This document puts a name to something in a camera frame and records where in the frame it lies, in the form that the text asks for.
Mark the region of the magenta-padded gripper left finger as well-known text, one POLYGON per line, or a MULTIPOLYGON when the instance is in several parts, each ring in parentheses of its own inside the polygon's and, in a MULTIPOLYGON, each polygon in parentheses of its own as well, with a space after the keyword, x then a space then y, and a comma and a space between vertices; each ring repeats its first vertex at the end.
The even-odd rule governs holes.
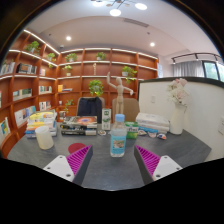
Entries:
POLYGON ((88 145, 71 153, 69 156, 57 156, 44 167, 44 170, 81 185, 92 155, 93 146, 88 145))

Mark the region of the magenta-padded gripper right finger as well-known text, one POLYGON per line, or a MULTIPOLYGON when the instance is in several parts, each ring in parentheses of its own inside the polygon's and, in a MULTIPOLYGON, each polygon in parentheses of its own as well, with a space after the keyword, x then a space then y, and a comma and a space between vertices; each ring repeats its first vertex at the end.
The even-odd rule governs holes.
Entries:
POLYGON ((182 169, 168 155, 158 156, 138 145, 134 146, 134 156, 145 185, 182 169))

